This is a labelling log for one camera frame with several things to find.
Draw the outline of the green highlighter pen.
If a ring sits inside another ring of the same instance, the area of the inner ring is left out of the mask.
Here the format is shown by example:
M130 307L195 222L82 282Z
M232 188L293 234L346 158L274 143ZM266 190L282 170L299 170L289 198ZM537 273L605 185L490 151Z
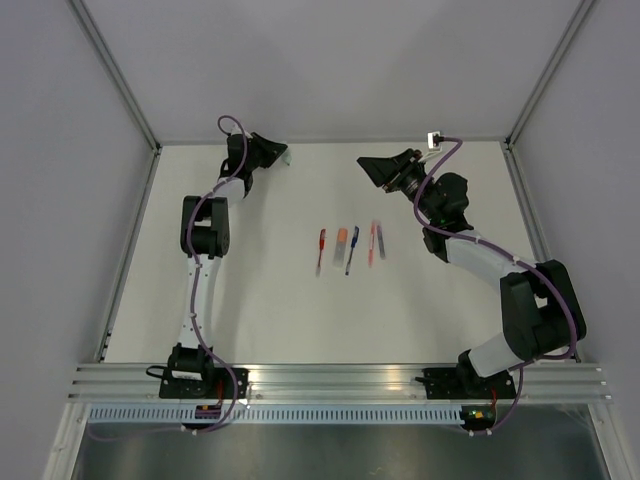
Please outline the green highlighter pen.
M286 164L286 165L290 165L292 163L292 155L290 151L286 151L283 156L281 157L282 161Z

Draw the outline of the purple grey marker pen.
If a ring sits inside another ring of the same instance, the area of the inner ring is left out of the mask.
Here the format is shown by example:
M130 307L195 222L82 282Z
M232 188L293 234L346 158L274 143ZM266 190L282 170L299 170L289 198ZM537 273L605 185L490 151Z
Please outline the purple grey marker pen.
M379 223L376 225L376 235L378 241L379 257L380 259L384 260L386 259L386 249L382 226Z

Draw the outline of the blue gel pen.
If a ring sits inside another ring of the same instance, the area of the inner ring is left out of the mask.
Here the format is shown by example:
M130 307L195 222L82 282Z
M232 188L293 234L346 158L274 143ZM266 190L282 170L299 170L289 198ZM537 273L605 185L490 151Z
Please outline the blue gel pen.
M360 232L359 227L357 225L355 225L354 229L353 229L353 234L352 234L352 237L351 237L351 242L350 242L350 247L349 247L349 254L348 254L348 258L347 258L347 262L346 262L346 266L345 266L345 272L344 272L345 276L349 276L350 272L351 272L354 251L355 251L355 248L357 246L358 239L359 239L359 232Z

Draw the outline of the orange highlighter pen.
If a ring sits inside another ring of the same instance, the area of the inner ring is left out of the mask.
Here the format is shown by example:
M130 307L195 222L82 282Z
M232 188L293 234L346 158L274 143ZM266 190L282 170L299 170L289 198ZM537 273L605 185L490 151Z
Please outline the orange highlighter pen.
M335 249L334 249L334 255L333 255L333 265L336 268L341 268L344 264L347 240L348 240L348 229L344 227L339 228L336 235Z

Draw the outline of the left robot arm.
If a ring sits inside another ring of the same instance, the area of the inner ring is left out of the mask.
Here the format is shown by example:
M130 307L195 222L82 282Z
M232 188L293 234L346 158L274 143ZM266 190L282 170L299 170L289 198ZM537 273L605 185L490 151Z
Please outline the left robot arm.
M246 396L248 371L233 368L214 355L208 324L216 280L231 243L230 210L253 186L253 172L268 169L288 146L257 134L227 136L227 157L211 191L183 199L180 247L187 260L189 293L182 326L164 366L146 374L160 380L162 399L207 399L220 403Z

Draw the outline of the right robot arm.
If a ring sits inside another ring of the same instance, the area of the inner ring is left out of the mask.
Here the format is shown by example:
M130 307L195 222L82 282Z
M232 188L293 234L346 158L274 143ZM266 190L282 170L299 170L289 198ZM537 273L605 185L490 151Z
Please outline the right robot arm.
M466 178L427 170L414 149L357 163L376 187L412 203L432 255L486 282L500 298L501 332L458 357L453 383L464 396L480 397L515 367L575 353L587 327L567 268L557 260L531 264L486 240L465 216Z

